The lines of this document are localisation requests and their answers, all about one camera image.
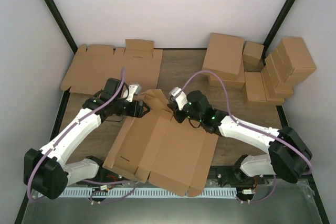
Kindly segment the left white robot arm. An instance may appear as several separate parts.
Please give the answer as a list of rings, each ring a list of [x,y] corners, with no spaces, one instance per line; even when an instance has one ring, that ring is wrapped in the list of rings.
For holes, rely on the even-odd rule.
[[[102,184],[107,170],[102,161],[87,157],[68,164],[67,160],[79,144],[112,115],[141,118],[150,108],[135,99],[141,91],[139,84],[127,85],[110,78],[105,87],[88,98],[76,117],[48,144],[39,150],[31,148],[24,156],[24,184],[27,196],[36,191],[49,199],[59,197],[69,185],[91,179]]]

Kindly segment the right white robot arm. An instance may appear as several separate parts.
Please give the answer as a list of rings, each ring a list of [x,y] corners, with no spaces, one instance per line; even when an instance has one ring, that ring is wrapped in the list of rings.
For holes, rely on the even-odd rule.
[[[259,175],[276,175],[295,184],[311,168],[312,152],[291,127],[262,127],[240,120],[226,111],[213,108],[199,90],[185,94],[176,87],[170,92],[169,108],[178,123],[197,121],[209,134],[233,138],[256,147],[262,155],[243,155],[233,170],[233,177],[244,184]]]

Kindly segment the brown cardboard box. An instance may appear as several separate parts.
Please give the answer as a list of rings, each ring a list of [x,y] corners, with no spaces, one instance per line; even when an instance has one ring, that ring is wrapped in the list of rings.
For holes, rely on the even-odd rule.
[[[218,136],[179,124],[160,89],[142,92],[150,111],[127,117],[103,167],[118,175],[150,184],[179,196],[196,197],[204,190]]]

